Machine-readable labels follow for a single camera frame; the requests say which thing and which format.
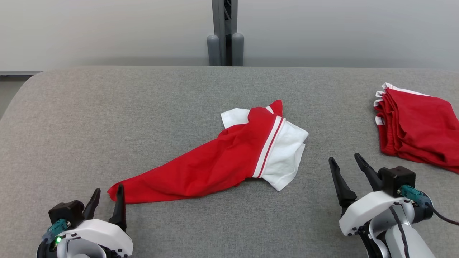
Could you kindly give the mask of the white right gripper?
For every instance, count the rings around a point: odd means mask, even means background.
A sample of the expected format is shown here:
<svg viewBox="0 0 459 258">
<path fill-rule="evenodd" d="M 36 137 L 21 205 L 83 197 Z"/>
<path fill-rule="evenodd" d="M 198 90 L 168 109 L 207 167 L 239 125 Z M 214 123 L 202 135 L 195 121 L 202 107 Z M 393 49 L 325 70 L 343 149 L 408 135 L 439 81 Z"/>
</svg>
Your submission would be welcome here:
<svg viewBox="0 0 459 258">
<path fill-rule="evenodd" d="M 338 203 L 343 209 L 347 209 L 339 220 L 341 232 L 348 236 L 357 231 L 361 226 L 369 222 L 369 230 L 372 236 L 376 236 L 388 230 L 396 224 L 390 212 L 390 207 L 397 204 L 394 210 L 403 224 L 410 225 L 413 222 L 413 206 L 407 198 L 393 198 L 381 191 L 382 180 L 377 172 L 359 154 L 355 153 L 354 158 L 360 170 L 366 175 L 373 191 L 357 200 L 357 195 L 351 191 L 340 173 L 340 168 L 334 157 L 328 159 L 331 174 L 337 194 Z"/>
</svg>

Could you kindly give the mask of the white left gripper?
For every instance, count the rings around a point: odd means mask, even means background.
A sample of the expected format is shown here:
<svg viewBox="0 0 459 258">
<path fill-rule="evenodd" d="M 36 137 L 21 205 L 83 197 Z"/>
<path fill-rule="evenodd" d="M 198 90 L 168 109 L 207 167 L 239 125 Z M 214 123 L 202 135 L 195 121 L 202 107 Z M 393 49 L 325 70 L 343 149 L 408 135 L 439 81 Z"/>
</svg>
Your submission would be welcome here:
<svg viewBox="0 0 459 258">
<path fill-rule="evenodd" d="M 59 235 L 59 258 L 127 258 L 133 254 L 131 237 L 122 231 L 127 228 L 124 186 L 118 185 L 115 207 L 109 222 L 93 219 L 100 193 L 100 188 L 95 189 L 83 211 L 85 219 L 90 220 Z"/>
</svg>

